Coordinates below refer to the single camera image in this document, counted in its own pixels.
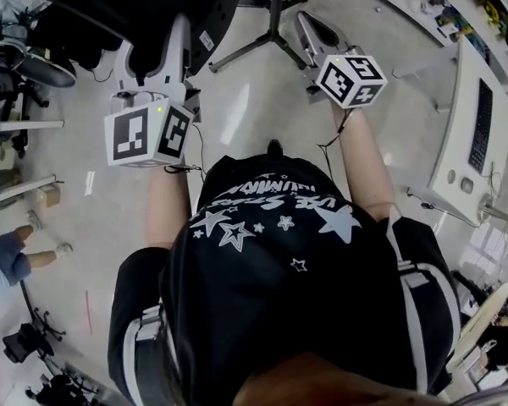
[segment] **white star graphic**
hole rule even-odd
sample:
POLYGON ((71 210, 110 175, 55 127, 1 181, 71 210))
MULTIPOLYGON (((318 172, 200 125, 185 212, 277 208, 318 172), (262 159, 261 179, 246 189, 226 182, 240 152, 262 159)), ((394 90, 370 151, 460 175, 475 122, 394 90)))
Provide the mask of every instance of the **white star graphic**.
POLYGON ((260 174, 256 179, 259 179, 259 178, 269 179, 269 176, 273 176, 273 175, 274 175, 274 173, 260 174))
POLYGON ((224 209, 223 211, 217 213, 205 211, 205 218, 197 222, 196 224, 192 224, 190 228, 205 226, 205 233, 207 234, 207 237, 209 237, 213 232, 214 226, 216 226, 219 222, 231 219, 231 217, 226 217, 224 215, 226 211, 227 209, 224 209))
POLYGON ((220 224, 220 227, 225 231, 225 235, 220 240, 220 244, 218 244, 219 247, 226 244, 232 244, 237 251, 242 252, 243 239, 249 236, 256 236, 254 233, 245 229, 244 221, 233 225, 223 222, 220 224))
POLYGON ((306 268, 305 268, 305 261, 297 261, 296 259, 294 259, 294 261, 292 261, 290 263, 295 269, 297 269, 298 272, 301 272, 301 271, 304 271, 306 272, 306 268))
POLYGON ((280 217, 280 222, 277 224, 278 227, 281 227, 284 229, 285 232, 288 231, 290 227, 294 227, 295 224, 291 221, 291 217, 280 217))
POLYGON ((320 230, 319 233, 335 232, 339 237, 349 244, 352 241, 352 228, 362 225, 352 216, 352 206, 342 206, 337 212, 326 211, 320 207, 314 207, 314 211, 322 217, 326 224, 320 230))

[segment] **shorts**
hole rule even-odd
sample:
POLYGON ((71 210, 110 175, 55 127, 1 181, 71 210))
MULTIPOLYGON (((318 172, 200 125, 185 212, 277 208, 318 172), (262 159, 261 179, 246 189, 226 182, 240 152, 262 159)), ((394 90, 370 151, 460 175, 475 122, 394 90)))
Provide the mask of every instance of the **shorts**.
POLYGON ((10 286, 14 286, 30 275, 30 263, 21 251, 25 244, 16 232, 0 235, 0 270, 6 276, 10 286))

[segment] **computer keyboard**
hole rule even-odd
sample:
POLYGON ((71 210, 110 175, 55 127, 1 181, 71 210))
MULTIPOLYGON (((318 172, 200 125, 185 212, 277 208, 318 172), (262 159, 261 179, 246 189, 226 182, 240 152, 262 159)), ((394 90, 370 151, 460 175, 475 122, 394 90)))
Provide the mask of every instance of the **computer keyboard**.
POLYGON ((472 139, 471 154, 468 163, 480 174, 483 172, 485 154, 488 151, 491 114, 493 113, 493 91, 480 80, 476 128, 472 139))

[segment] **floor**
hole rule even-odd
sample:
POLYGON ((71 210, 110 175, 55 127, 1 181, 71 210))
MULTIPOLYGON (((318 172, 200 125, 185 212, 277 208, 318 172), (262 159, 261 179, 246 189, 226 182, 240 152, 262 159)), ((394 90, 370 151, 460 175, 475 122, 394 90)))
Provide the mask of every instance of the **floor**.
MULTIPOLYGON (((391 70, 410 56, 437 45, 409 19, 379 0, 310 0, 301 8, 325 17, 350 39, 372 54, 389 78, 389 85, 367 116, 388 164, 427 169, 439 149, 445 117, 434 111, 425 95, 391 70)), ((298 49, 293 31, 293 8, 283 16, 281 33, 298 49)), ((227 36, 213 55, 224 57, 268 27, 264 9, 239 8, 227 36)), ((102 79, 113 65, 108 54, 97 69, 102 79)), ((49 209, 36 208, 45 230, 30 241, 29 251, 70 242, 74 253, 35 272, 27 281, 30 296, 51 311, 56 328, 68 332, 62 353, 91 376, 106 382, 107 340, 113 287, 120 263, 142 246, 147 171, 108 167, 102 118, 109 113, 108 98, 116 91, 113 77, 98 84, 79 69, 75 88, 50 91, 51 106, 42 118, 63 118, 63 129, 39 131, 30 138, 23 161, 26 176, 55 173, 62 201, 49 209), (86 178, 94 172, 91 194, 86 178)), ((330 140, 334 124, 329 102, 309 106, 297 67, 275 45, 266 45, 218 74, 204 68, 191 82, 202 89, 203 160, 209 169, 222 155, 247 157, 264 150, 272 138, 281 140, 289 156, 305 158, 326 170, 317 143, 330 140)), ((201 143, 196 133, 187 141, 186 161, 201 165, 201 143)), ((329 150, 335 182, 347 194, 340 151, 329 150)), ((201 188, 198 172, 189 175, 191 198, 201 188)), ((478 282, 508 281, 508 226, 489 222, 475 230, 438 211, 421 209, 418 200, 401 191, 403 213, 435 230, 448 264, 460 267, 478 282)), ((34 207, 23 202, 0 211, 0 233, 25 222, 34 207)), ((508 165, 497 206, 508 211, 508 165)))

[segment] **black t-shirt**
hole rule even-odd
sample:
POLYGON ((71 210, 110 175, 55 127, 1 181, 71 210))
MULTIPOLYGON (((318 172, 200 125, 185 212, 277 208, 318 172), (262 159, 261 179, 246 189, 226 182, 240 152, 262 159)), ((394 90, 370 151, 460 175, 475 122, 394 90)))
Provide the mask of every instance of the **black t-shirt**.
POLYGON ((127 396, 122 339, 159 297, 188 404, 231 404, 253 371, 305 351, 416 389, 414 331, 427 387, 433 383, 459 327, 446 304, 449 289, 456 306, 450 273, 428 226, 395 222, 399 260, 389 220, 376 223, 318 168, 286 157, 224 158, 207 176, 200 206, 170 252, 140 250, 120 268, 109 369, 127 396), (433 280, 429 272, 412 274, 413 293, 405 293, 406 261, 435 266, 446 295, 437 283, 421 287, 433 280), (406 295, 416 302, 419 334, 406 295))

